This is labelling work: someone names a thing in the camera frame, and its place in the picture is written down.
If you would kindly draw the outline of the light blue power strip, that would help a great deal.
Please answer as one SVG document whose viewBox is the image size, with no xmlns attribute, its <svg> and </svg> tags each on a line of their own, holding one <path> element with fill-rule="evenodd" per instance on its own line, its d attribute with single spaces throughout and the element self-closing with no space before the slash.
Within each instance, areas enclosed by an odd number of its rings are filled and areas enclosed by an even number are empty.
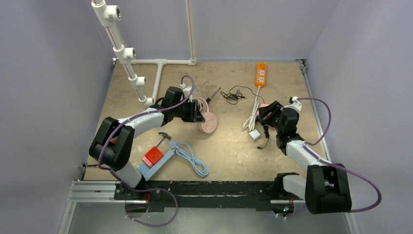
<svg viewBox="0 0 413 234">
<path fill-rule="evenodd" d="M 142 175 L 145 181 L 149 181 L 149 179 L 157 173 L 161 169 L 161 167 L 172 158 L 175 154 L 175 150 L 177 147 L 177 143 L 175 141 L 169 142 L 170 149 L 155 163 L 152 167 L 149 167 L 145 162 L 142 163 L 138 168 L 138 172 Z"/>
</svg>

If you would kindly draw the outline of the red cube socket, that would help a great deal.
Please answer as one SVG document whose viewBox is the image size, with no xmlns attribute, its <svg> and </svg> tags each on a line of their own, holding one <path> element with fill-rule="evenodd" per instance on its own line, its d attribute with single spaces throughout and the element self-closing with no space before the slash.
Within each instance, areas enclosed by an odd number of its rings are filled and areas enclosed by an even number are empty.
<svg viewBox="0 0 413 234">
<path fill-rule="evenodd" d="M 145 156 L 155 165 L 164 154 L 156 147 L 152 147 L 148 152 L 145 153 Z"/>
</svg>

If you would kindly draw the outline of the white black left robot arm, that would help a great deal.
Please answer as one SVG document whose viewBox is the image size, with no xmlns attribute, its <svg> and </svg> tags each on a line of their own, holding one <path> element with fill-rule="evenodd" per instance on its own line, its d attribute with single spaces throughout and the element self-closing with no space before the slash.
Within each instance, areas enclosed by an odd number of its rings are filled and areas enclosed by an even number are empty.
<svg viewBox="0 0 413 234">
<path fill-rule="evenodd" d="M 205 119 L 192 99 L 194 86 L 169 87 L 160 104 L 154 104 L 134 116 L 115 119 L 105 118 L 89 147 L 89 156 L 98 162 L 98 167 L 113 173 L 124 182 L 126 193 L 132 199 L 145 194 L 140 183 L 141 173 L 130 162 L 132 143 L 141 134 L 180 118 L 183 122 L 203 122 Z"/>
</svg>

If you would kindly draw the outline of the white plug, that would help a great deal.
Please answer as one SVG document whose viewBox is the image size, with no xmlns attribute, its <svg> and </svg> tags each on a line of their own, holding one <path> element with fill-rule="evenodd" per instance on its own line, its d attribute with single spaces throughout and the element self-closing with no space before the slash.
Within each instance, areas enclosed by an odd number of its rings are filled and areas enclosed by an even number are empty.
<svg viewBox="0 0 413 234">
<path fill-rule="evenodd" d="M 260 138 L 261 133 L 258 130 L 254 129 L 251 132 L 249 132 L 249 136 L 251 137 L 253 141 L 256 141 L 257 139 Z"/>
</svg>

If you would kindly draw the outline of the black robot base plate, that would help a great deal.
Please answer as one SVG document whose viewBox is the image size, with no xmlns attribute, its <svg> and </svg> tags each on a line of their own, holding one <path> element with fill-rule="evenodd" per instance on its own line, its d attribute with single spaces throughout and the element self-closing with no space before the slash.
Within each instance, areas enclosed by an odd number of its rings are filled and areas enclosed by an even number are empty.
<svg viewBox="0 0 413 234">
<path fill-rule="evenodd" d="M 301 199 L 275 188 L 273 181 L 165 181 L 141 182 L 131 190 L 116 183 L 114 199 L 143 202 L 149 212 L 165 208 L 233 208 L 282 211 Z"/>
</svg>

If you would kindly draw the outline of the black yellow flathead screwdriver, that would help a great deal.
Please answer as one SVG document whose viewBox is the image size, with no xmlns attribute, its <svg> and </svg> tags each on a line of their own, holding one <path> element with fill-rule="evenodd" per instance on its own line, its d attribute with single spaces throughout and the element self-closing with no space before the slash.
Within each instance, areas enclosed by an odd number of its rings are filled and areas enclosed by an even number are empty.
<svg viewBox="0 0 413 234">
<path fill-rule="evenodd" d="M 210 101 L 212 100 L 212 98 L 221 90 L 221 87 L 219 87 L 216 91 L 214 91 L 207 99 L 206 99 L 206 103 L 210 103 Z"/>
</svg>

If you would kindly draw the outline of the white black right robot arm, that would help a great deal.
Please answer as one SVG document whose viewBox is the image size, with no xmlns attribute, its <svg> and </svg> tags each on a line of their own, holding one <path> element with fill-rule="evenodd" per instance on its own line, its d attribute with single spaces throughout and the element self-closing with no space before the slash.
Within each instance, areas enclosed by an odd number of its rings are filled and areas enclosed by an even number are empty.
<svg viewBox="0 0 413 234">
<path fill-rule="evenodd" d="M 305 147 L 304 138 L 297 132 L 300 106 L 296 102 L 284 107 L 274 101 L 258 109 L 256 121 L 266 130 L 275 129 L 277 147 L 306 172 L 305 178 L 297 173 L 277 174 L 270 191 L 279 198 L 293 194 L 304 199 L 307 209 L 314 215 L 348 212 L 352 200 L 344 167 L 324 161 Z"/>
</svg>

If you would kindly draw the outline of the small pink plug block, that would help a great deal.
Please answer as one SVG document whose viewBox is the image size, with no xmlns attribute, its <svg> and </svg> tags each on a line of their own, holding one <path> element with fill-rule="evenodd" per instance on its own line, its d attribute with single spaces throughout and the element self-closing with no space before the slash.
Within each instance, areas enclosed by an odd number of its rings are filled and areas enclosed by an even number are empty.
<svg viewBox="0 0 413 234">
<path fill-rule="evenodd" d="M 146 156 L 142 157 L 142 161 L 149 168 L 151 168 L 153 166 L 152 162 Z"/>
</svg>

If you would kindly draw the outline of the orange power strip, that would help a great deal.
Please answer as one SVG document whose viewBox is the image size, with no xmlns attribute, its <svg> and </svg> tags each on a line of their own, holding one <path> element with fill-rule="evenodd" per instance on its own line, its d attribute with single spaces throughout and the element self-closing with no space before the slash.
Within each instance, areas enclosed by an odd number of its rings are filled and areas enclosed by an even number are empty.
<svg viewBox="0 0 413 234">
<path fill-rule="evenodd" d="M 257 63 L 256 68 L 256 77 L 255 77 L 255 86 L 263 88 L 266 84 L 266 62 Z"/>
</svg>

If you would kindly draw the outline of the pink round socket base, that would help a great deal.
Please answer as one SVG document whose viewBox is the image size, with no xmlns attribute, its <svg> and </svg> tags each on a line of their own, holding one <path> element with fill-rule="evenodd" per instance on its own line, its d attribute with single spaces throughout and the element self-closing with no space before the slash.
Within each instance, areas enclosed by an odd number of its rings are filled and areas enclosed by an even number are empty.
<svg viewBox="0 0 413 234">
<path fill-rule="evenodd" d="M 211 134 L 217 128 L 217 118 L 212 112 L 202 113 L 205 121 L 198 123 L 198 129 L 202 133 Z"/>
</svg>

